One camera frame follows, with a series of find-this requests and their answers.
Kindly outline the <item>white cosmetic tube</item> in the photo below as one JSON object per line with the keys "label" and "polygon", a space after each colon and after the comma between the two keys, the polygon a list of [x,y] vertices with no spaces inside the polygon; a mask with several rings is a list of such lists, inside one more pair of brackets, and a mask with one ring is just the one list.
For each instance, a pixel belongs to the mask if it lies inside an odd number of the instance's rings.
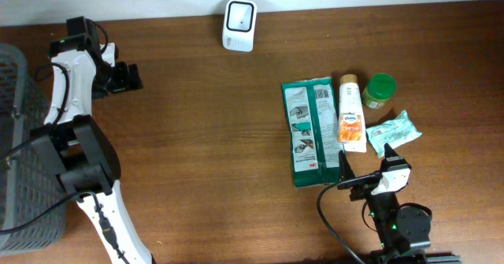
{"label": "white cosmetic tube", "polygon": [[340,77],[339,135],[345,151],[365,153],[367,138],[358,78],[354,74]]}

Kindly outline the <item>orange tissue packet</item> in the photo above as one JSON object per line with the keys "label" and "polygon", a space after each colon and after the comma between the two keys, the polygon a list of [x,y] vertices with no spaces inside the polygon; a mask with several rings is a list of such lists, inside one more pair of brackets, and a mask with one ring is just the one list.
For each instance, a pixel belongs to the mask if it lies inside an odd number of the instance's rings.
{"label": "orange tissue packet", "polygon": [[359,113],[342,113],[339,117],[339,142],[357,143],[363,138],[363,117]]}

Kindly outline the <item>grey plastic mesh basket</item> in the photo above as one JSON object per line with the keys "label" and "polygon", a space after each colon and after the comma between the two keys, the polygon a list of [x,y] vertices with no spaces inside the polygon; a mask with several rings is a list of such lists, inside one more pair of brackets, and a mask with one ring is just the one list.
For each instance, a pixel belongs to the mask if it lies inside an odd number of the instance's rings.
{"label": "grey plastic mesh basket", "polygon": [[[27,141],[32,129],[43,125],[49,99],[28,73],[17,47],[1,45],[1,154]],[[54,187],[35,152],[27,146],[1,161],[1,229],[11,229],[39,216],[63,195]],[[42,250],[60,240],[65,231],[66,206],[60,206],[34,225],[1,236],[1,256]]]}

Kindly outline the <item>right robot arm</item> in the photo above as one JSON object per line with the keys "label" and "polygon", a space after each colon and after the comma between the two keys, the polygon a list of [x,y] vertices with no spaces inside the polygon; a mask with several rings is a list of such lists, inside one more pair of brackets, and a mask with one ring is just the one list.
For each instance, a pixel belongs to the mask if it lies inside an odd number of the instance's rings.
{"label": "right robot arm", "polygon": [[339,190],[350,190],[352,202],[364,200],[382,248],[371,253],[372,263],[460,263],[458,255],[428,255],[432,211],[417,203],[401,204],[396,194],[406,187],[411,165],[389,144],[378,170],[357,177],[343,151],[339,152],[342,180]]}

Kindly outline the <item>mint green wipes packet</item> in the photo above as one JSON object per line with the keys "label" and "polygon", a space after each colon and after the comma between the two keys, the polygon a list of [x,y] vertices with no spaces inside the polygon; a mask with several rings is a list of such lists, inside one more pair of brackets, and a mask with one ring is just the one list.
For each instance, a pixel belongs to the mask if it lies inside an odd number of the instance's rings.
{"label": "mint green wipes packet", "polygon": [[422,133],[410,120],[406,110],[403,110],[393,120],[367,128],[366,134],[378,158],[385,155],[384,145],[386,143],[395,149],[422,136]]}

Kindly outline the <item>green lid glass jar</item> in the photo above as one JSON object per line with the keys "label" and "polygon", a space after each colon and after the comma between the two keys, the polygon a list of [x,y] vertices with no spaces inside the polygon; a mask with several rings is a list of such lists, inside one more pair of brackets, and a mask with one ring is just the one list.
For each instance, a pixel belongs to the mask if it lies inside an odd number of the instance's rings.
{"label": "green lid glass jar", "polygon": [[386,73],[377,73],[362,92],[362,103],[371,109],[382,108],[396,91],[395,79]]}

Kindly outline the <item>green white long package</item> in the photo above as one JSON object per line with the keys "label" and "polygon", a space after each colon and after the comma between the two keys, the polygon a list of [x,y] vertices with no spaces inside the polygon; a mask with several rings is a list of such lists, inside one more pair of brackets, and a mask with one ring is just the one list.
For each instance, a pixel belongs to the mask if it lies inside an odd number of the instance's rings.
{"label": "green white long package", "polygon": [[294,186],[308,188],[339,182],[342,172],[339,122],[330,77],[282,85],[283,105],[291,134]]}

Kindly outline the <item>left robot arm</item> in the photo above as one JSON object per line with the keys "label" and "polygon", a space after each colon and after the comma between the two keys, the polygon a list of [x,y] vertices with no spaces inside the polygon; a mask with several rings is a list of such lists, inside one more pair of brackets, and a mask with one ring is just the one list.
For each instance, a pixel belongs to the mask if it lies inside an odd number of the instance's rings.
{"label": "left robot arm", "polygon": [[118,59],[106,31],[86,17],[66,21],[67,37],[50,44],[54,85],[43,126],[32,147],[53,183],[87,215],[111,262],[152,263],[121,194],[121,166],[111,142],[92,117],[91,104],[143,88],[138,67]]}

